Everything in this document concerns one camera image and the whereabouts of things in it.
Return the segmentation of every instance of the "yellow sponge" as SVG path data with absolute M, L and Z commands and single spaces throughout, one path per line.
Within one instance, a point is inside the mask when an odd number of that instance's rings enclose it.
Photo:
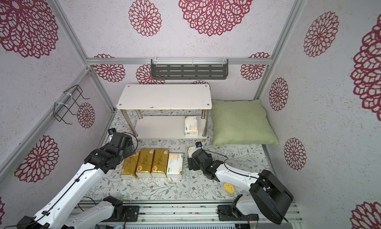
M 234 189 L 234 185 L 229 183 L 224 183 L 224 189 L 226 189 L 228 193 L 232 193 L 232 194 L 236 191 Z

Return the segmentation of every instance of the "wall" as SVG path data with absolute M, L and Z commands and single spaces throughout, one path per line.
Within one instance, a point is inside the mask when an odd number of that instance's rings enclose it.
M 261 98 L 307 228 L 381 226 L 380 1 L 308 0 Z
M 270 57 L 294 1 L 59 0 L 88 56 L 103 58 Z M 213 99 L 252 100 L 265 70 L 230 65 L 226 80 L 164 82 L 149 65 L 94 68 L 114 105 L 131 83 L 208 83 Z
M 69 40 L 45 0 L 0 0 L 0 163 L 3 164 L 81 73 Z M 55 121 L 0 188 L 0 225 L 33 216 L 67 183 L 91 152 L 110 112 L 92 80 L 80 84 L 91 105 Z
M 41 1 L 41 9 L 36 8 L 41 20 L 37 29 L 23 1 Z M 84 67 L 45 0 L 1 3 L 7 17 L 2 18 L 0 33 L 0 163 L 4 163 Z
M 0 218 L 2 225 L 14 225 L 23 216 L 33 216 L 67 184 L 95 149 L 110 111 L 90 77 L 80 86 L 82 95 L 89 99 L 80 97 L 79 107 L 74 104 L 71 108 L 78 116 L 68 113 L 64 117 L 72 125 L 55 121 L 0 188 L 5 212 Z

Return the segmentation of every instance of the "red flower pattern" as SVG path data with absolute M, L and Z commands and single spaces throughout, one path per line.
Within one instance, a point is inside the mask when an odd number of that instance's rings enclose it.
M 0 0 L 0 9 L 5 50 L 39 59 L 56 48 L 58 25 L 45 0 Z
M 222 35 L 231 31 L 250 11 L 253 0 L 180 0 L 183 18 L 200 34 Z
M 42 136 L 14 172 L 20 181 L 37 182 L 49 175 L 58 160 L 57 143 L 50 136 Z
M 151 65 L 144 64 L 136 70 L 136 79 L 140 84 L 164 84 L 165 80 L 154 80 L 151 74 Z
M 352 229 L 380 229 L 381 205 L 378 202 L 356 205 L 350 218 Z
M 205 84 L 205 85 L 207 84 L 209 85 L 209 89 L 212 90 L 212 88 L 210 87 L 210 84 L 205 80 L 196 80 L 192 84 Z
M 362 99 L 362 108 L 370 109 L 381 121 L 381 14 L 377 24 L 362 38 L 360 51 L 353 57 L 351 74 L 353 93 Z
M 270 87 L 269 102 L 272 109 L 280 111 L 288 99 L 288 85 L 283 78 L 277 78 Z
M 336 38 L 339 21 L 335 12 L 325 12 L 308 28 L 304 38 L 304 51 L 310 57 L 324 53 Z
M 136 0 L 130 6 L 131 25 L 142 36 L 157 34 L 162 26 L 159 10 L 147 0 Z
M 87 102 L 82 103 L 77 111 L 78 123 L 83 128 L 90 128 L 95 121 L 95 112 L 92 105 Z
M 286 142 L 284 156 L 287 164 L 293 169 L 302 169 L 306 164 L 306 150 L 302 142 L 296 138 L 291 138 Z
M 99 54 L 94 56 L 94 58 L 114 58 L 108 54 Z M 119 82 L 124 79 L 126 75 L 123 65 L 121 64 L 101 64 L 93 65 L 94 71 L 99 75 L 99 77 L 107 80 L 109 82 Z
M 268 58 L 270 55 L 265 52 L 258 52 L 256 54 L 251 55 L 249 58 Z M 266 65 L 264 64 L 244 64 L 241 66 L 241 75 L 243 78 L 248 80 L 260 79 L 264 70 L 266 69 Z
M 3 216 L 5 214 L 4 206 L 5 206 L 5 204 L 2 202 L 1 197 L 0 197 L 0 225 L 3 224 L 2 220 L 3 220 Z

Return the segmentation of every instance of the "tissue package label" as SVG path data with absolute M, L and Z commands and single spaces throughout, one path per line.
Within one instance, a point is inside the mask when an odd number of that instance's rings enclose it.
M 121 169 L 121 178 L 122 179 L 136 179 L 137 176 L 135 174 L 136 166 L 138 164 L 140 155 L 140 150 L 136 150 L 134 155 L 131 155 L 130 157 L 126 158 L 123 162 L 123 166 Z
M 156 149 L 154 155 L 154 162 L 152 163 L 151 173 L 166 173 L 166 167 L 168 163 L 168 150 Z
M 185 134 L 196 134 L 198 135 L 198 125 L 197 116 L 186 116 L 185 117 Z
M 183 158 L 184 153 L 169 153 L 166 173 L 168 178 L 181 178 L 183 171 Z
M 152 161 L 154 160 L 154 149 L 140 150 L 136 173 L 151 173 Z

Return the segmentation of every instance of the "white wall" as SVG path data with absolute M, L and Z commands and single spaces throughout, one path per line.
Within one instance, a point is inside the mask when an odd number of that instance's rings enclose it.
M 0 62 L 0 163 L 4 163 L 84 67 L 60 29 L 49 56 L 24 58 L 0 47 Z
M 84 66 L 56 23 L 45 0 L 1 0 L 0 18 L 0 163 L 37 124 L 54 102 L 71 87 Z M 33 216 L 72 178 L 95 148 L 110 116 L 92 80 L 80 84 L 95 117 L 87 128 L 77 116 L 67 114 L 55 121 L 36 147 L 0 188 L 0 225 L 16 224 Z M 78 107 L 71 109 L 77 113 Z
M 221 35 L 208 36 L 190 28 L 179 7 L 180 0 L 147 0 L 159 12 L 161 27 L 156 34 L 143 36 L 130 21 L 129 11 L 135 1 L 59 0 L 86 53 L 89 56 L 109 54 L 113 57 L 249 57 L 257 52 L 271 54 L 294 3 L 294 0 L 252 0 L 250 11 L 242 17 L 241 23 Z
M 247 0 L 251 4 L 239 5 L 246 12 L 226 23 L 216 21 L 217 31 L 234 23 L 231 30 L 216 34 L 203 33 L 200 24 L 192 28 L 188 16 L 184 16 L 179 2 L 188 7 L 186 0 L 144 0 L 153 10 L 151 17 L 157 21 L 145 35 L 134 29 L 131 20 L 142 11 L 136 7 L 137 0 L 59 0 L 70 24 L 89 57 L 270 57 L 295 0 Z M 203 0 L 212 6 L 214 0 Z M 211 8 L 220 16 L 218 5 Z M 226 7 L 226 12 L 233 9 Z M 137 75 L 143 65 L 95 66 L 102 84 L 114 105 L 126 84 L 193 83 L 194 81 L 139 81 Z M 260 84 L 263 69 L 229 65 L 226 80 L 207 80 L 213 99 L 253 100 Z
M 373 51 L 373 69 L 366 61 L 364 66 L 365 72 L 376 77 L 370 85 L 379 89 L 380 3 L 308 0 L 261 98 L 280 141 L 279 146 L 267 146 L 272 163 L 293 193 L 307 228 L 381 225 L 381 121 L 377 113 L 362 107 L 362 99 L 353 93 L 355 81 L 351 78 L 362 38 L 373 29 L 373 47 L 364 48 Z M 325 52 L 310 57 L 304 51 L 306 33 L 314 20 L 329 11 L 338 17 L 336 36 Z M 325 29 L 334 30 L 336 25 L 328 26 Z M 284 89 L 283 100 L 287 102 L 277 111 L 269 102 L 269 92 L 278 78 L 287 82 L 288 91 Z M 370 91 L 369 96 L 380 104 L 379 93 Z M 290 150 L 296 153 L 292 160 L 288 159 Z

